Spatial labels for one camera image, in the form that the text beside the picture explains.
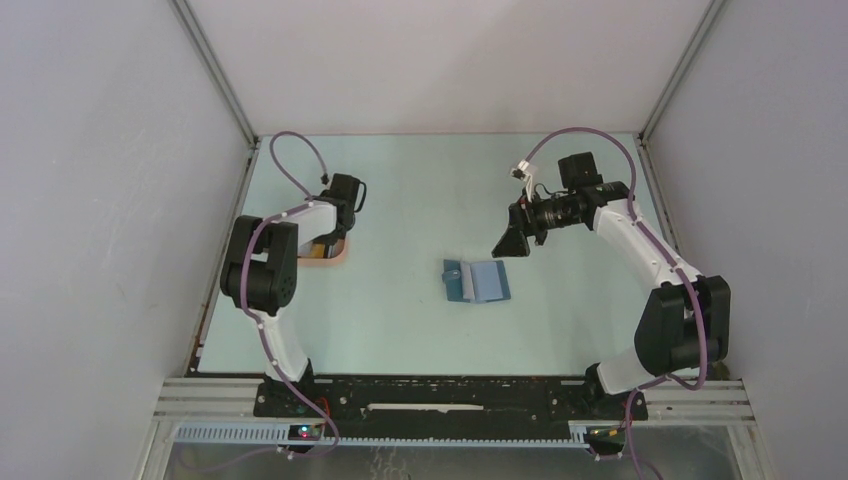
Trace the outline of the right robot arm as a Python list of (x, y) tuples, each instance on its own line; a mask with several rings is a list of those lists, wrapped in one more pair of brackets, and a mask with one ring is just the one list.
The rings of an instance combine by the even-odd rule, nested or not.
[(526, 257), (550, 231), (583, 224), (627, 262), (647, 300), (633, 345), (587, 371), (581, 392), (585, 411), (606, 418), (622, 393), (656, 379), (674, 379), (695, 369), (706, 380), (710, 364), (729, 350), (731, 290), (721, 276), (707, 277), (685, 261), (648, 225), (633, 192), (621, 181), (606, 182), (589, 152), (562, 158), (563, 189), (543, 198), (535, 192), (535, 166), (522, 160), (512, 168), (524, 184), (508, 208), (508, 226), (492, 250), (495, 258)]

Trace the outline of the blue leather card holder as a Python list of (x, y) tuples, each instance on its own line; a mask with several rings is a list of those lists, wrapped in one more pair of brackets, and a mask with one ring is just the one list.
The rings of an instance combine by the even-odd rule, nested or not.
[(512, 298), (502, 260), (443, 260), (441, 275), (446, 299), (454, 303), (487, 304)]

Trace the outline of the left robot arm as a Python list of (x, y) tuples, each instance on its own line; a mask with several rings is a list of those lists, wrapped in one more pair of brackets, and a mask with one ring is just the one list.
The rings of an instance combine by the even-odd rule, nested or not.
[(311, 360), (287, 315), (301, 267), (335, 267), (350, 251), (349, 232), (364, 207), (367, 184), (335, 174), (304, 203), (267, 218), (242, 215), (231, 235), (220, 290), (252, 320), (266, 362), (268, 389), (278, 404), (304, 416), (316, 403)]

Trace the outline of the pink oval tray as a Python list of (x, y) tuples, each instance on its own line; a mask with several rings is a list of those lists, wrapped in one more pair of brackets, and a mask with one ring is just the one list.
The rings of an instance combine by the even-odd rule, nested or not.
[(347, 242), (345, 240), (338, 240), (333, 245), (326, 244), (328, 246), (327, 259), (310, 259), (309, 251), (313, 243), (317, 242), (310, 242), (299, 249), (297, 259), (299, 267), (335, 267), (342, 264), (348, 256), (349, 248)]

